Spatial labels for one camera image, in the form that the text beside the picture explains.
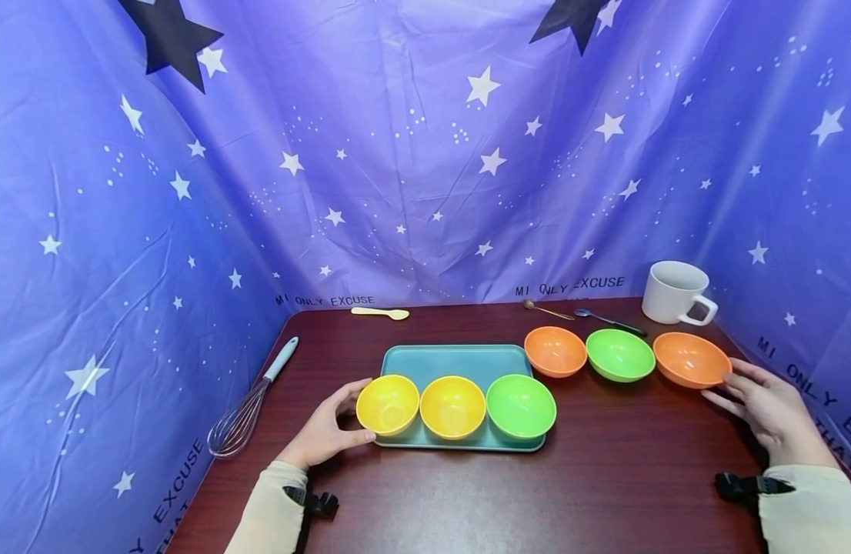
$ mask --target mug handle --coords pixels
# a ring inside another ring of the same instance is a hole
[[[712,320],[715,319],[715,314],[718,313],[718,305],[716,303],[710,301],[710,299],[707,299],[702,294],[697,294],[696,296],[694,296],[693,301],[695,303],[704,305],[708,309],[708,314],[706,314],[706,317],[704,317],[704,319],[702,319],[702,320],[698,320],[698,319],[693,319],[692,317],[690,317],[687,314],[684,314],[684,315],[679,315],[678,319],[680,319],[681,321],[683,321],[685,323],[689,323],[690,325],[697,325],[699,327],[709,325],[712,322]]]

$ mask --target orange bowl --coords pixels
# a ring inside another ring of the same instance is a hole
[[[708,340],[686,332],[667,332],[653,342],[659,372],[688,389],[721,385],[733,371],[727,354]]]
[[[570,377],[588,359],[586,345],[560,327],[538,327],[524,339],[524,351],[536,371],[548,377]]]

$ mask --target sleeve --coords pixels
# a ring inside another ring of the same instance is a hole
[[[292,554],[302,529],[302,506],[284,486],[305,488],[308,478],[290,463],[270,463],[254,486],[225,554]]]
[[[851,483],[844,472],[777,466],[764,475],[795,488],[791,493],[759,496],[769,554],[851,554]]]

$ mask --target white mug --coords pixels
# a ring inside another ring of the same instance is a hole
[[[641,310],[659,323],[683,321],[690,325],[708,325],[718,313],[718,305],[702,295],[707,287],[708,275],[698,267],[684,262],[654,263],[649,269]],[[708,309],[701,321],[687,315],[697,303]]]

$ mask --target blue tray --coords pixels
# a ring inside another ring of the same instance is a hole
[[[444,375],[460,375],[471,379],[486,394],[494,381],[509,373],[530,375],[530,363],[524,349],[517,345],[401,345],[385,353],[380,375],[404,375],[412,380],[419,393],[433,380]],[[461,441],[445,441],[426,429],[416,415],[413,424],[394,437],[379,437],[375,443],[386,448],[489,450],[501,452],[534,452],[546,442],[546,436],[532,441],[513,439],[484,418],[471,436]]]

